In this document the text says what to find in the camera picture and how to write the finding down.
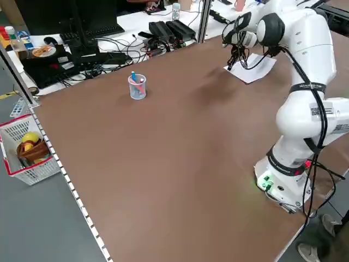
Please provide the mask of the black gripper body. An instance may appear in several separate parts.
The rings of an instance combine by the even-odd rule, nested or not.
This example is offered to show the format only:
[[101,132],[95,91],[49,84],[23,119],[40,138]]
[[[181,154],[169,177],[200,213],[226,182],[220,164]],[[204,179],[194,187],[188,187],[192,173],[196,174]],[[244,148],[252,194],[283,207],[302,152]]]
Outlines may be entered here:
[[231,56],[232,57],[245,57],[246,56],[246,47],[243,45],[232,44],[231,47]]

